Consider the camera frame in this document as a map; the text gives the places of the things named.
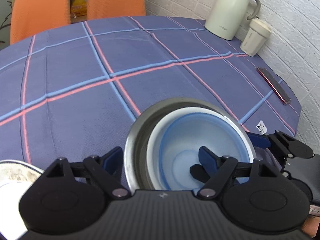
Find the left orange chair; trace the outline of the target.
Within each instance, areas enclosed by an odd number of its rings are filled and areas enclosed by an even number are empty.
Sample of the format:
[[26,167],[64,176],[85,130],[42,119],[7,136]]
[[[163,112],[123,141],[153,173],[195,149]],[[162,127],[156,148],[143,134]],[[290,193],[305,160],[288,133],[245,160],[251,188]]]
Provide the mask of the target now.
[[70,0],[15,0],[10,43],[71,23]]

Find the plaid blue tablecloth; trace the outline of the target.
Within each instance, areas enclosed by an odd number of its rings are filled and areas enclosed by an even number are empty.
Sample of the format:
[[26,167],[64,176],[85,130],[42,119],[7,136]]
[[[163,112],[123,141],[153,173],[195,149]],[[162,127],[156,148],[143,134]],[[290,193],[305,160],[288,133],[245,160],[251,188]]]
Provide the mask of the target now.
[[223,40],[201,20],[135,16],[68,25],[1,51],[1,159],[47,168],[124,147],[137,118],[169,98],[226,111],[246,131],[295,137],[301,105],[284,105],[257,72],[258,56]]

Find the red smartphone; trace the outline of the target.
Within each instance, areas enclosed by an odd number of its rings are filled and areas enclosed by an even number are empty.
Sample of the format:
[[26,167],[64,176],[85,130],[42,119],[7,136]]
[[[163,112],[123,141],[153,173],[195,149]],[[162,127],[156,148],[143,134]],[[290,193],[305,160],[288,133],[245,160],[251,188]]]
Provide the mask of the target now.
[[268,83],[268,85],[272,88],[274,93],[284,105],[288,105],[291,102],[290,97],[281,87],[280,83],[271,75],[271,73],[266,68],[258,67],[257,72],[264,78],[264,80]]

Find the stainless steel bowl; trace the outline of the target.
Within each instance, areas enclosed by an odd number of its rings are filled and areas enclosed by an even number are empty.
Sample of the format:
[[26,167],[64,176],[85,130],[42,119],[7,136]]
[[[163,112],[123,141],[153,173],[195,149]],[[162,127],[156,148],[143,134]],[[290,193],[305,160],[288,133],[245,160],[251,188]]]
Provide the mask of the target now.
[[169,98],[159,101],[147,108],[132,125],[127,136],[124,151],[124,170],[132,193],[140,189],[153,190],[151,179],[147,175],[146,150],[152,130],[158,122],[169,113],[185,107],[200,107],[209,109],[231,121],[239,135],[244,139],[249,160],[251,163],[256,157],[254,147],[242,127],[223,109],[203,100],[194,98]]

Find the cream lidded cup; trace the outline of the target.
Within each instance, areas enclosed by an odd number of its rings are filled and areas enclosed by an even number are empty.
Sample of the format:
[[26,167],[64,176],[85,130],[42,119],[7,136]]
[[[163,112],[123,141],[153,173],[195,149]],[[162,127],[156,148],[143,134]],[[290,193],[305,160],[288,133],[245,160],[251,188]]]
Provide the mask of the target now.
[[264,21],[255,18],[249,24],[248,32],[240,45],[240,49],[247,55],[254,57],[271,36],[272,29]]

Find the white paper bowl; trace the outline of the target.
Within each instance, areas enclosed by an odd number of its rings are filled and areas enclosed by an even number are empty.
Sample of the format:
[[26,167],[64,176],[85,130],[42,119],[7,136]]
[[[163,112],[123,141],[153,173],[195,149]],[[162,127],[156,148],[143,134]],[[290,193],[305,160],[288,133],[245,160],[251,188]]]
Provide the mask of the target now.
[[151,183],[156,190],[166,190],[159,176],[159,146],[165,130],[176,119],[190,113],[218,114],[200,107],[185,107],[175,110],[163,117],[155,126],[148,140],[146,150],[146,166]]

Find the white thermos jug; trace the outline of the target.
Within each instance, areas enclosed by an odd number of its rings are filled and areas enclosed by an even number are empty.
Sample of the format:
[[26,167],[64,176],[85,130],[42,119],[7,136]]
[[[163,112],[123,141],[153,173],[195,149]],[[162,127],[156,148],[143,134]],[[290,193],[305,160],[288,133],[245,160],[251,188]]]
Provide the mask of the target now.
[[[255,2],[255,9],[247,17],[248,21],[256,18],[260,11],[260,0]],[[232,40],[244,19],[248,4],[249,0],[216,0],[204,27],[220,38]]]

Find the blue translucent plastic bowl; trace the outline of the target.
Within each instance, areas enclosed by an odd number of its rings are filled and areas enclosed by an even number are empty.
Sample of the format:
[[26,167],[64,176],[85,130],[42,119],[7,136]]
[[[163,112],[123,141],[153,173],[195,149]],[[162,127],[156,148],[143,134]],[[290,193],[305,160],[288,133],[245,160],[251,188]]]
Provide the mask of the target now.
[[251,143],[231,120],[218,114],[186,114],[170,124],[160,142],[159,176],[166,190],[199,191],[203,183],[193,178],[190,168],[200,163],[202,146],[240,162],[255,158]]

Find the white tablecloth label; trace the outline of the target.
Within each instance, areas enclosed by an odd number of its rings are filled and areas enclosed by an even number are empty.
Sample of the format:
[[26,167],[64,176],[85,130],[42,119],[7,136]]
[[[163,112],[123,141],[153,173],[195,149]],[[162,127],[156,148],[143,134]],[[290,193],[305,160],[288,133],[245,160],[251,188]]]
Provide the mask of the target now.
[[258,124],[256,125],[256,128],[262,135],[267,134],[267,127],[265,126],[262,120],[258,122]]

